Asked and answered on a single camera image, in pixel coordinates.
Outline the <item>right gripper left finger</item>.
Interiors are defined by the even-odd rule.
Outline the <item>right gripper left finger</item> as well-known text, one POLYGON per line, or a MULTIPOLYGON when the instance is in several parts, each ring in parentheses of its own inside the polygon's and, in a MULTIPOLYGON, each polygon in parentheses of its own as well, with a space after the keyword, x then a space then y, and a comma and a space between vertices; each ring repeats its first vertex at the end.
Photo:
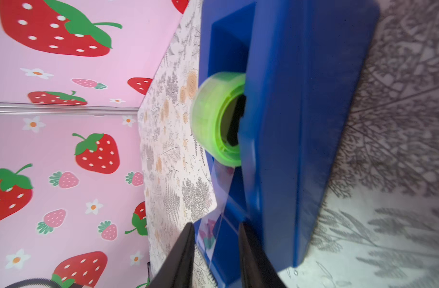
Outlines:
POLYGON ((195 256, 195 229, 187 223, 149 288, 191 288, 195 256))

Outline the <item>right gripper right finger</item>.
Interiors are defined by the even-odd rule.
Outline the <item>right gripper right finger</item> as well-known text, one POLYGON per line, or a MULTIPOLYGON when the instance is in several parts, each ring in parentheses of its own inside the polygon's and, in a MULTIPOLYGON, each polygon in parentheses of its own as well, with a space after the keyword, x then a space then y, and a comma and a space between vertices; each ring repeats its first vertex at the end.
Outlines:
POLYGON ((240 224, 238 239, 242 287, 286 288, 249 224, 240 224))

